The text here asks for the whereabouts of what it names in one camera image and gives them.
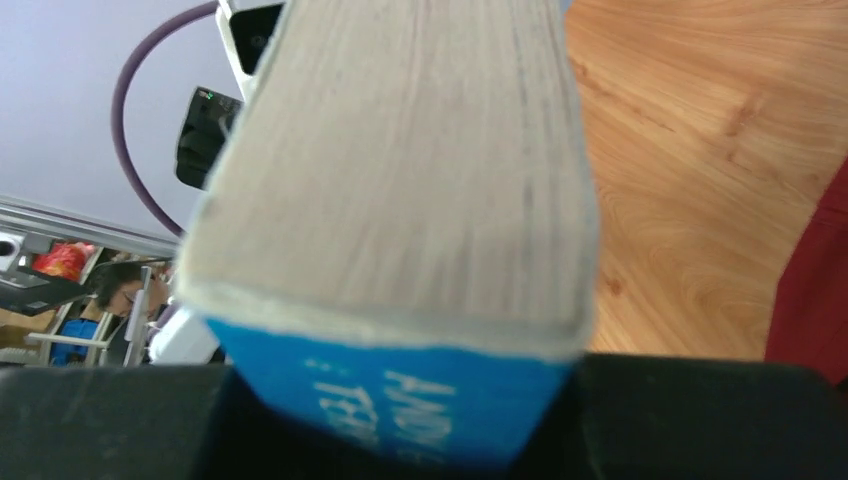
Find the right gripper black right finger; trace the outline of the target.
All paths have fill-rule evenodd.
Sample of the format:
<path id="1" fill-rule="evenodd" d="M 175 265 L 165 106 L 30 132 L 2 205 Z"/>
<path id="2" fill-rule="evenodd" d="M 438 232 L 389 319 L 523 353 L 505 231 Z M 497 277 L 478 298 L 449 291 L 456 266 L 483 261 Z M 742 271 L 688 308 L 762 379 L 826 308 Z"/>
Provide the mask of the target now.
<path id="1" fill-rule="evenodd" d="M 591 354 L 523 456 L 527 479 L 843 479 L 847 404 L 792 365 Z"/>

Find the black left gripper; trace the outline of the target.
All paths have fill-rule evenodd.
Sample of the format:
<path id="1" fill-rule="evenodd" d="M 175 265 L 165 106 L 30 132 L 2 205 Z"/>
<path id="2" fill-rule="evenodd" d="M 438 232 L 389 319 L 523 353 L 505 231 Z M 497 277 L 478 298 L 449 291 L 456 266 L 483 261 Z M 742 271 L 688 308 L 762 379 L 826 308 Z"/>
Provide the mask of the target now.
<path id="1" fill-rule="evenodd" d="M 176 144 L 175 175 L 183 184 L 200 190 L 221 152 L 243 102 L 197 87 Z"/>

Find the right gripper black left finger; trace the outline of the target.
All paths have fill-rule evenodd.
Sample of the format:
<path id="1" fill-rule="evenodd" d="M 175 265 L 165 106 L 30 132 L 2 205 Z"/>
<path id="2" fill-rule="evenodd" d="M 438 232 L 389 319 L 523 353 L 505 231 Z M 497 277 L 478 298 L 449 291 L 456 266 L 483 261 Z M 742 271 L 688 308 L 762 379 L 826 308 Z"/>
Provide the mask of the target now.
<path id="1" fill-rule="evenodd" d="M 4 368 L 4 479 L 258 479 L 261 408 L 226 366 Z"/>

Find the person with glasses background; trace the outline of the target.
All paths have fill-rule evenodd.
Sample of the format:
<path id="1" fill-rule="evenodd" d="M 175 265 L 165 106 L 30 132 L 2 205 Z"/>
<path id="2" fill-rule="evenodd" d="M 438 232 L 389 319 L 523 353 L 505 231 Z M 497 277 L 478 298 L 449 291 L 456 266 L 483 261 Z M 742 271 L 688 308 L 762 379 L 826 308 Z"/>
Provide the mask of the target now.
<path id="1" fill-rule="evenodd" d="M 94 270 L 94 298 L 80 316 L 66 319 L 57 334 L 64 337 L 100 340 L 107 346 L 99 352 L 99 366 L 124 364 L 130 342 L 126 339 L 128 321 L 137 292 L 144 288 L 147 304 L 142 314 L 146 322 L 162 315 L 170 303 L 171 264 L 157 258 L 107 262 Z"/>

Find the blue puzzle box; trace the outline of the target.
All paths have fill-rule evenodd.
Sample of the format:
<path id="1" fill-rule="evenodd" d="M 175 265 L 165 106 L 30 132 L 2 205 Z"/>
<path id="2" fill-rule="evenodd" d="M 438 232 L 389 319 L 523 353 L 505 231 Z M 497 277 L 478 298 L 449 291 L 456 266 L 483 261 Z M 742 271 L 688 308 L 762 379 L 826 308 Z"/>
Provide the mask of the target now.
<path id="1" fill-rule="evenodd" d="M 273 409 L 501 470 L 587 346 L 599 215 L 559 1 L 293 1 L 174 292 Z"/>

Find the red bag in background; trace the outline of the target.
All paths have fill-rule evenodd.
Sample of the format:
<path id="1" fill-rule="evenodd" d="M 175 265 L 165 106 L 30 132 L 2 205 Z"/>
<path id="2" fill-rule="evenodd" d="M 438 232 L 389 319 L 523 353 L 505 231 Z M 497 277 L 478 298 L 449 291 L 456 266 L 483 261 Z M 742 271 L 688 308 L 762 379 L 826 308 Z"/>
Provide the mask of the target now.
<path id="1" fill-rule="evenodd" d="M 57 243 L 48 254 L 37 256 L 31 268 L 46 275 L 79 282 L 95 250 L 94 245 L 84 242 Z"/>

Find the red student backpack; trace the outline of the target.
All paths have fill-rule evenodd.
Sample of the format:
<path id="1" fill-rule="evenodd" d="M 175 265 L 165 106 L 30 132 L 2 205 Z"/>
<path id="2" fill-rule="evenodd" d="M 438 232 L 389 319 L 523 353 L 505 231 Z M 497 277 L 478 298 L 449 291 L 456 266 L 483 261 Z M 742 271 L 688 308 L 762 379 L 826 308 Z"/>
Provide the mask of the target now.
<path id="1" fill-rule="evenodd" d="M 818 202 L 778 281 L 764 358 L 847 381 L 847 166 Z"/>

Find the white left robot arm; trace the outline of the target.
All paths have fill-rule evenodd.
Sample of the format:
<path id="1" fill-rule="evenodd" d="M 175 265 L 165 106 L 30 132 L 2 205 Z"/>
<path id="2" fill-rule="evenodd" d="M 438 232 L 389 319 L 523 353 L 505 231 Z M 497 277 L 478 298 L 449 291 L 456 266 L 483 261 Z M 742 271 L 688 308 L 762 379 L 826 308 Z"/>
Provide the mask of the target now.
<path id="1" fill-rule="evenodd" d="M 176 144 L 177 179 L 202 190 L 242 107 L 236 98 L 198 87 L 192 94 Z M 175 301 L 151 325 L 150 362 L 156 365 L 204 365 L 213 360 L 219 341 L 205 321 Z"/>

